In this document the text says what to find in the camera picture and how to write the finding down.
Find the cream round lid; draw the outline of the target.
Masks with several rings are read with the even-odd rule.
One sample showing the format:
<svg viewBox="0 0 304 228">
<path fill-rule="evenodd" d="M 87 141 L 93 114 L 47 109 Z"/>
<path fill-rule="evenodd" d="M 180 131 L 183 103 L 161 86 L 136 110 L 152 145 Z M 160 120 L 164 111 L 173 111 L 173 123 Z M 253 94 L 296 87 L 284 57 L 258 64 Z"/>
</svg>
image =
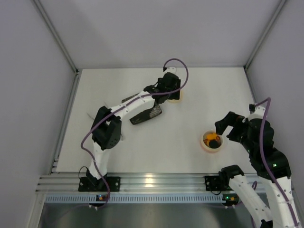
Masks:
<svg viewBox="0 0 304 228">
<path fill-rule="evenodd" d="M 176 99 L 167 100 L 167 102 L 171 103 L 171 104 L 177 104 L 177 103 L 180 103 L 183 100 L 183 97 L 184 97 L 184 92 L 183 92 L 183 90 L 180 90 L 180 98 L 178 100 L 176 100 Z"/>
</svg>

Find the black round food piece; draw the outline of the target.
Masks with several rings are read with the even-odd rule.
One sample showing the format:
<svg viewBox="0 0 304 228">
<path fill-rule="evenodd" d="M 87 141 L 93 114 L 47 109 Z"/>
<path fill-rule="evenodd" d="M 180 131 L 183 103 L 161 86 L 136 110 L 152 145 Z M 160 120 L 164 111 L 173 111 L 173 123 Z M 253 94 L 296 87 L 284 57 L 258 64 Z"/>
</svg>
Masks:
<svg viewBox="0 0 304 228">
<path fill-rule="evenodd" d="M 211 149 L 217 149 L 221 146 L 221 143 L 217 140 L 209 140 L 207 141 L 207 146 Z"/>
</svg>

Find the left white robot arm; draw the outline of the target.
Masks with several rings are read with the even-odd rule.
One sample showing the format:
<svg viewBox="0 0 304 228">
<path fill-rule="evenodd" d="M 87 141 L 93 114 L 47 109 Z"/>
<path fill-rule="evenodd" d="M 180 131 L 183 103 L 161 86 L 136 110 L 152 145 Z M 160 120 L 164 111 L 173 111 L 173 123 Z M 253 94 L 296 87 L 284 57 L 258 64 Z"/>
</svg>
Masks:
<svg viewBox="0 0 304 228">
<path fill-rule="evenodd" d="M 92 161 L 85 178 L 93 189 L 101 190 L 107 186 L 109 153 L 121 139 L 123 119 L 130 117 L 132 124 L 150 120 L 160 104 L 167 100 L 179 100 L 183 86 L 177 75 L 166 72 L 154 85 L 145 87 L 121 104 L 99 108 L 88 133 L 93 140 L 93 151 L 89 153 Z"/>
</svg>

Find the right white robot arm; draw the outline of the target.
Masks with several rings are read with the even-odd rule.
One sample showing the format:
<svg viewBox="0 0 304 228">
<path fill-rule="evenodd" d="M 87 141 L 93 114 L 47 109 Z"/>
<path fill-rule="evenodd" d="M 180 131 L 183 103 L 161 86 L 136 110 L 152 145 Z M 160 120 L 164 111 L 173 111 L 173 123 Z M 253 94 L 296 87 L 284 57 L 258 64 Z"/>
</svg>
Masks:
<svg viewBox="0 0 304 228">
<path fill-rule="evenodd" d="M 215 122 L 216 133 L 227 127 L 230 141 L 241 144 L 249 155 L 251 166 L 264 185 L 266 205 L 247 182 L 238 165 L 219 171 L 222 185 L 230 187 L 242 200 L 258 228 L 300 228 L 291 185 L 291 169 L 287 157 L 274 147 L 274 129 L 266 120 L 265 108 L 257 108 L 248 117 L 229 112 Z"/>
</svg>

